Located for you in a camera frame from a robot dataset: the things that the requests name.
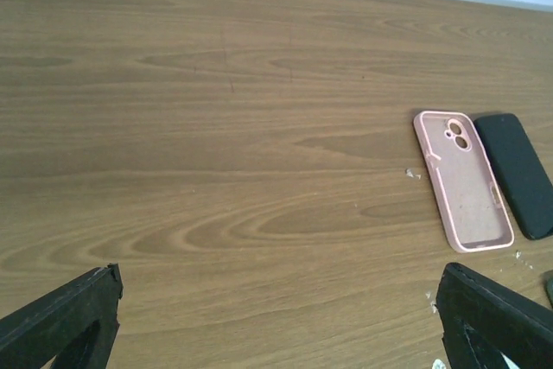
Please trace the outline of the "teal green phone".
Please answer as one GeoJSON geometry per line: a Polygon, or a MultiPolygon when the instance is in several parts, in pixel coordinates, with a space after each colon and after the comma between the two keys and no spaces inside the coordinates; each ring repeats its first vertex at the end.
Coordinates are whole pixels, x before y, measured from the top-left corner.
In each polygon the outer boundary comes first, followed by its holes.
{"type": "Polygon", "coordinates": [[[553,270],[543,274],[543,286],[550,305],[553,306],[553,270]]]}

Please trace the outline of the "pink phone case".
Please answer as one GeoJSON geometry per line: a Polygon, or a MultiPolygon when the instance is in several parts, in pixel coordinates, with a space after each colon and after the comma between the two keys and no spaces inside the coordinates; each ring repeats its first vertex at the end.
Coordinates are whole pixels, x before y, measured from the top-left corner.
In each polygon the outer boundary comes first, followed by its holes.
{"type": "Polygon", "coordinates": [[[512,246],[512,224],[473,121],[421,111],[413,125],[450,246],[459,253],[512,246]]]}

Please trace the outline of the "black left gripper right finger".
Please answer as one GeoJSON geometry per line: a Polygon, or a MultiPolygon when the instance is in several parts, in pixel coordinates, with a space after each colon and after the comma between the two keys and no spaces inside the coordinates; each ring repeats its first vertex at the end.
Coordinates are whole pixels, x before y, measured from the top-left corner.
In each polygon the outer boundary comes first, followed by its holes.
{"type": "Polygon", "coordinates": [[[552,367],[552,310],[459,263],[436,293],[452,368],[552,367]]]}

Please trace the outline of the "black phone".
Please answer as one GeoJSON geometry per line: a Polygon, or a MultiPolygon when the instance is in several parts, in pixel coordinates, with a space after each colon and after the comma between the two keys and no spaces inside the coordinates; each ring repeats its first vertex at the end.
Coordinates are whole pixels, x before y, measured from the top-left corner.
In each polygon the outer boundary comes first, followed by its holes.
{"type": "Polygon", "coordinates": [[[481,116],[474,125],[518,227],[529,240],[552,235],[552,182],[518,117],[481,116]]]}

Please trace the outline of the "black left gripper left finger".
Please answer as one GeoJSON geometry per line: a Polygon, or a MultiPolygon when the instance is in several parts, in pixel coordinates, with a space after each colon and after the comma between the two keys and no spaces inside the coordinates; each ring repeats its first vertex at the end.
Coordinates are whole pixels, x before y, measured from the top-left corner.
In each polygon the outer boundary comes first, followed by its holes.
{"type": "Polygon", "coordinates": [[[89,270],[1,319],[1,367],[105,368],[123,282],[117,264],[89,270]]]}

